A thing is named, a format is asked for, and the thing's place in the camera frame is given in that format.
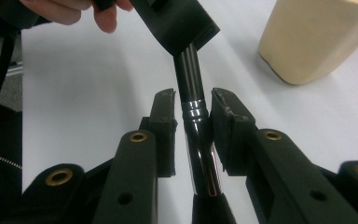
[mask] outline cream plastic bottle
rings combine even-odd
[[[358,0],[277,0],[258,47],[281,79],[323,77],[358,48]]]

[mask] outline metal rod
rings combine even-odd
[[[201,197],[222,194],[213,146],[212,122],[208,116],[197,50],[190,45],[173,58],[182,102],[194,193]]]

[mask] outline finger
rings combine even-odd
[[[80,20],[81,11],[48,0],[20,0],[26,7],[49,21],[71,25]]]
[[[91,0],[50,0],[56,4],[77,10],[86,10],[91,7]]]
[[[98,27],[108,33],[113,33],[117,28],[117,9],[116,6],[113,5],[104,11],[100,11],[94,3],[92,3],[94,7],[94,20],[97,23]]]
[[[126,11],[132,10],[132,4],[130,0],[117,0],[116,5]]]

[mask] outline zipper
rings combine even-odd
[[[18,165],[18,164],[17,164],[16,162],[14,162],[14,161],[8,160],[8,159],[6,159],[6,158],[4,158],[4,157],[1,157],[1,156],[0,156],[0,161],[4,162],[4,163],[6,163],[6,164],[9,164],[9,165],[11,165],[11,166],[14,166],[14,167],[16,167],[17,169],[22,170],[21,165]]]

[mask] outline white table surface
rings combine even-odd
[[[283,83],[257,45],[274,1],[201,0],[221,32],[199,51],[207,102],[210,90],[235,92],[259,128],[287,133],[308,158],[337,171],[358,160],[358,50],[327,77],[303,86]],[[43,170],[74,163],[86,171],[112,158],[121,136],[148,116],[154,94],[175,88],[172,57],[135,10],[119,11],[112,35],[92,11],[73,26],[24,31],[23,187]],[[176,176],[158,180],[158,222],[191,222],[192,184],[176,94]],[[221,173],[238,223],[258,223],[245,177]]]

